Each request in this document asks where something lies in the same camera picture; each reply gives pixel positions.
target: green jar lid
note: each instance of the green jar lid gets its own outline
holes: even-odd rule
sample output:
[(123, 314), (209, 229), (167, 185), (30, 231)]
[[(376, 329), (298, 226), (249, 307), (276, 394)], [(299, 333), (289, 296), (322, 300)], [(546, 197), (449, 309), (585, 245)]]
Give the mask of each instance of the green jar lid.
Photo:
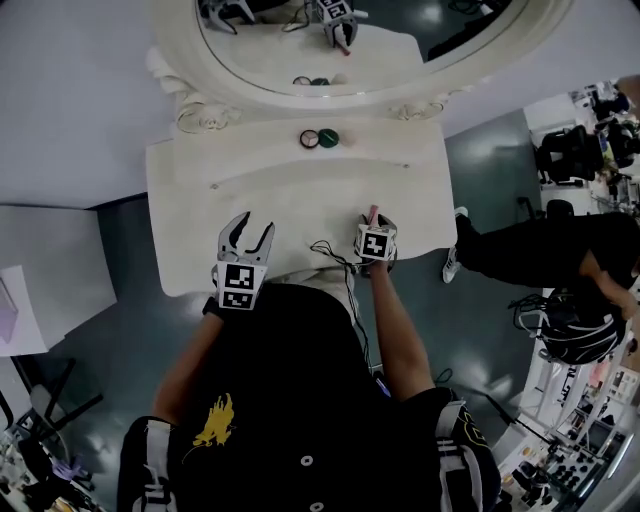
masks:
[(335, 148), (340, 142), (340, 135), (335, 130), (331, 130), (330, 128), (323, 128), (318, 132), (318, 137), (320, 139), (320, 145), (323, 148)]

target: yellow graphic print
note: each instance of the yellow graphic print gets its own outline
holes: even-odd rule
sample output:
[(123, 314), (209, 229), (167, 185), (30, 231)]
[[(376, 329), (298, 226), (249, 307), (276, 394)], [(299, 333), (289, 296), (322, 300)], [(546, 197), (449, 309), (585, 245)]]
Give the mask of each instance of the yellow graphic print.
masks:
[(464, 423), (464, 432), (465, 434), (467, 434), (467, 438), (469, 438), (469, 441), (471, 441), (473, 444), (477, 444), (478, 446), (489, 448), (489, 445), (487, 445), (487, 440), (482, 435), (482, 432), (480, 432), (476, 428), (475, 423), (473, 423), (471, 414), (469, 414), (465, 410), (462, 413), (462, 417), (458, 416), (458, 419), (462, 421), (462, 423)]
[(231, 420), (233, 419), (233, 402), (231, 401), (231, 395), (227, 395), (227, 403), (223, 403), (222, 397), (218, 397), (216, 404), (209, 409), (209, 418), (204, 426), (204, 430), (196, 436), (193, 440), (193, 446), (211, 446), (213, 440), (216, 440), (217, 444), (227, 442), (229, 436), (231, 436)]

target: person's arm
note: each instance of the person's arm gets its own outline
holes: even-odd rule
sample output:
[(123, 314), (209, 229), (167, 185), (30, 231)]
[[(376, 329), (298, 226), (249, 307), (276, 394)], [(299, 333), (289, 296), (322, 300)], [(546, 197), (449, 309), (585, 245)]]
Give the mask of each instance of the person's arm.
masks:
[(200, 374), (206, 355), (218, 338), (224, 321), (207, 313), (189, 347), (169, 371), (158, 388), (153, 404), (153, 415), (172, 425), (179, 425), (186, 407), (189, 405), (192, 384)]
[(633, 294), (616, 283), (607, 271), (600, 268), (591, 250), (587, 251), (582, 260), (579, 274), (593, 279), (602, 294), (622, 309), (622, 318), (624, 320), (629, 320), (638, 313), (638, 302)]
[(400, 302), (386, 262), (370, 267), (378, 345), (391, 394), (400, 401), (435, 387), (427, 351)]

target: black pants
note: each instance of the black pants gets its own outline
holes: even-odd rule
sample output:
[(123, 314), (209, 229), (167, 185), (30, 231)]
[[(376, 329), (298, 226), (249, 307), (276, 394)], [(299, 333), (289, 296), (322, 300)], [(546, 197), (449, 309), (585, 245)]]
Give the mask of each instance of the black pants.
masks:
[(528, 221), (485, 234), (462, 215), (456, 225), (458, 261), (469, 270), (531, 288), (555, 288), (577, 276), (581, 258), (558, 251), (570, 237), (564, 221)]

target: white sneaker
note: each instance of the white sneaker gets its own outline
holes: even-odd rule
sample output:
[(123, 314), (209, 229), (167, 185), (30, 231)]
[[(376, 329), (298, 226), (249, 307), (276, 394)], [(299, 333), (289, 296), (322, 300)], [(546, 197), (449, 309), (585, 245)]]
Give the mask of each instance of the white sneaker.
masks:
[(458, 206), (455, 210), (453, 210), (453, 214), (457, 217), (459, 215), (462, 215), (464, 217), (468, 217), (469, 216), (469, 210), (466, 209), (466, 207), (464, 206)]
[(442, 267), (442, 280), (449, 284), (460, 270), (462, 265), (458, 262), (458, 250), (454, 247), (449, 249), (447, 262)]

